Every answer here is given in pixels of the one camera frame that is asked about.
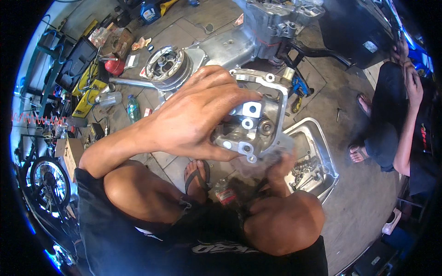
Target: spoked wheel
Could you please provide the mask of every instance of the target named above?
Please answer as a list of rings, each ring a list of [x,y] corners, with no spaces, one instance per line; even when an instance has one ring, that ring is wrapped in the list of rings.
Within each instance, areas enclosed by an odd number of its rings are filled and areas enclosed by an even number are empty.
[[[65,170],[50,157],[40,157],[34,161],[30,170],[30,185],[33,198],[40,208],[52,214],[69,203],[71,185]]]

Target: red container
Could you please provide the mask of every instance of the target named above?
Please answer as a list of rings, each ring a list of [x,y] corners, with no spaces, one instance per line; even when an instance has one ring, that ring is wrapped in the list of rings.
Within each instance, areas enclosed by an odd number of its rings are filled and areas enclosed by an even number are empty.
[[[123,73],[125,64],[126,62],[120,58],[118,60],[108,60],[104,64],[104,68],[112,75],[119,76]]]

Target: concrete floor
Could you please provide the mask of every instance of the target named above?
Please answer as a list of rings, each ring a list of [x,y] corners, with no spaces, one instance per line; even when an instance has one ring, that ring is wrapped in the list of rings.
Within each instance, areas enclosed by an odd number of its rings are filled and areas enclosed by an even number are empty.
[[[136,40],[140,36],[150,37],[155,49],[165,45],[175,45],[179,48],[190,46],[193,42],[233,28],[234,21],[242,13],[230,0],[200,2],[200,6],[194,8],[188,6],[187,1],[178,1],[163,18],[149,26],[132,30]],[[214,32],[210,35],[200,28],[208,23],[214,26]],[[310,47],[324,47],[318,24],[305,28],[298,39]],[[138,66],[126,70],[121,77],[141,79],[139,73],[149,53],[146,48],[134,53],[140,53]],[[360,138],[360,134],[368,125],[368,119],[356,104],[356,95],[361,92],[369,96],[374,94],[362,70],[352,68],[344,71],[344,66],[332,58],[308,57],[298,68],[305,78],[309,76],[308,85],[315,89],[315,93],[303,99],[301,110],[296,115],[285,118],[284,128],[306,117],[318,120],[339,173],[338,185],[323,205],[326,223],[322,235],[329,274],[334,275],[380,235],[382,226],[394,208],[399,192],[399,178],[397,173],[381,172],[379,166],[370,159],[352,164],[348,157],[348,144]],[[128,95],[133,94],[137,97],[142,113],[145,108],[154,109],[159,103],[154,89],[119,85],[117,90],[123,94],[123,101],[112,107],[108,113],[110,133],[130,124],[126,114]],[[342,111],[337,123],[338,107]],[[103,116],[99,114],[99,108],[95,109],[94,113],[97,119]],[[91,114],[87,118],[93,121]],[[154,152],[137,155],[133,159],[148,165],[157,175],[184,191],[183,170],[189,163],[189,158]],[[209,163],[213,165],[212,183],[225,177],[241,177],[230,163]]]

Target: spring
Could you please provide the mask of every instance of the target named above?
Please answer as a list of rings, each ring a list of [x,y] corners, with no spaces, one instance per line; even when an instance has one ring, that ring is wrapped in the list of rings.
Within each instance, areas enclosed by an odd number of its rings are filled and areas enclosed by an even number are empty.
[[[63,124],[63,120],[66,119],[66,117],[58,118],[57,116],[53,116],[49,120],[47,116],[45,116],[44,118],[43,117],[40,118],[38,117],[38,115],[34,116],[33,114],[29,115],[25,113],[21,113],[20,116],[18,116],[17,113],[14,113],[14,115],[11,118],[11,121],[14,121],[14,118],[17,122],[23,120],[23,122],[27,121],[28,124],[30,124],[32,121],[34,124],[37,122],[38,124],[55,125],[55,126]]]

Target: battery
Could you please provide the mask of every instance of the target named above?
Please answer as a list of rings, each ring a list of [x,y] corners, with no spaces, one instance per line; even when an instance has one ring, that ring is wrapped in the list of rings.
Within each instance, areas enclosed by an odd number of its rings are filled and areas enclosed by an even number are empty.
[[[99,123],[91,123],[89,129],[91,130],[91,138],[94,142],[104,137],[103,128]]]

